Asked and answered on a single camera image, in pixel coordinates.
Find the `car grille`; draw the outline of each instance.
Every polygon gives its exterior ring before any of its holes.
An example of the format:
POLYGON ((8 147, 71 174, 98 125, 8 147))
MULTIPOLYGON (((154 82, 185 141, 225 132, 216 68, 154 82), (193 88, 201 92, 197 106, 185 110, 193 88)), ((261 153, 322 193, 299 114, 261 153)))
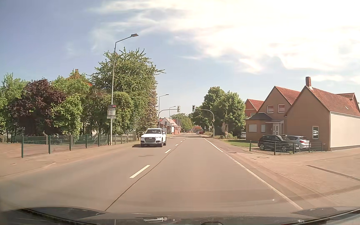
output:
POLYGON ((155 138, 154 137, 146 137, 145 143, 155 143, 155 138))

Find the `dark suv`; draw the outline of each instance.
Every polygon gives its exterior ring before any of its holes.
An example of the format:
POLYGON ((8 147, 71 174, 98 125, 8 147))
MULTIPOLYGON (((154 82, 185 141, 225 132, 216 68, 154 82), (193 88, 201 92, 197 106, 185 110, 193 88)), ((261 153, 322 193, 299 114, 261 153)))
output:
POLYGON ((285 135, 264 135, 258 140, 258 146, 260 150, 270 149, 274 151, 292 151, 294 144, 285 135))

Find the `blue sky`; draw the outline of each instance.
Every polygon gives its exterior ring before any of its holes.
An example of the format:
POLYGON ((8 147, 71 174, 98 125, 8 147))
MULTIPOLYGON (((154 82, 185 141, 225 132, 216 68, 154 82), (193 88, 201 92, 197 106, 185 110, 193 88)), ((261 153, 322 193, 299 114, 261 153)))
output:
POLYGON ((132 33, 118 48, 145 49, 166 70, 161 109, 190 113, 211 86, 264 100, 274 85, 301 90, 306 76, 360 102, 360 2, 345 1, 0 0, 0 80, 92 74, 132 33))

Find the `white solid edge line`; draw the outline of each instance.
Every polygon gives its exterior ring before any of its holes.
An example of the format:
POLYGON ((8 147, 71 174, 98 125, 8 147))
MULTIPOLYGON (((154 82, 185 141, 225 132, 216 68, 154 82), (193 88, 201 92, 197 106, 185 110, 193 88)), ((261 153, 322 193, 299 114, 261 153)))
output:
MULTIPOLYGON (((216 147, 214 144, 212 144, 210 141, 208 141, 211 145, 213 145, 215 148, 219 149, 218 147, 216 147)), ((276 192, 278 195, 280 195, 280 197, 282 197, 284 200, 286 200, 287 202, 289 202, 290 204, 292 204, 294 207, 296 207, 298 210, 303 210, 302 207, 300 207, 297 203, 293 202, 291 199, 289 199, 287 196, 285 196, 283 193, 281 193, 279 190, 277 190, 276 188, 274 188, 273 186, 271 186, 270 184, 268 184, 266 181, 264 181, 262 178, 260 178, 258 175, 256 175, 255 173, 253 173, 252 171, 250 171, 249 169, 247 169, 245 166, 243 166, 241 163, 239 163, 237 160, 233 159, 231 156, 227 155, 230 159, 232 159, 235 163, 237 163, 239 166, 241 166, 243 169, 245 169, 247 172, 249 172, 252 176, 254 176, 255 178, 257 178, 259 181, 261 181, 262 183, 264 183, 266 186, 268 186, 270 189, 272 189, 274 192, 276 192)))
POLYGON ((142 169, 139 170, 138 172, 134 173, 133 176, 131 176, 131 177, 129 177, 129 178, 134 178, 134 177, 136 177, 138 174, 140 174, 142 171, 144 171, 145 169, 147 169, 149 166, 151 166, 151 165, 144 166, 144 168, 142 168, 142 169))
POLYGON ((220 150, 218 147, 216 147, 214 144, 212 144, 212 142, 210 142, 210 141, 208 141, 211 145, 213 145, 213 147, 215 147, 217 150, 219 150, 219 151, 221 151, 221 152, 223 152, 222 150, 220 150))

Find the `white wall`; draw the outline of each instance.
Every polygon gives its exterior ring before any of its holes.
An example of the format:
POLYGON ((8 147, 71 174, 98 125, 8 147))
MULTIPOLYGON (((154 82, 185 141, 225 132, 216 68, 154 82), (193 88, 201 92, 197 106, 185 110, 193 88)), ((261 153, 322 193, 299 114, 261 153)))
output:
POLYGON ((330 148, 354 145, 360 145, 360 117, 330 112, 330 148))

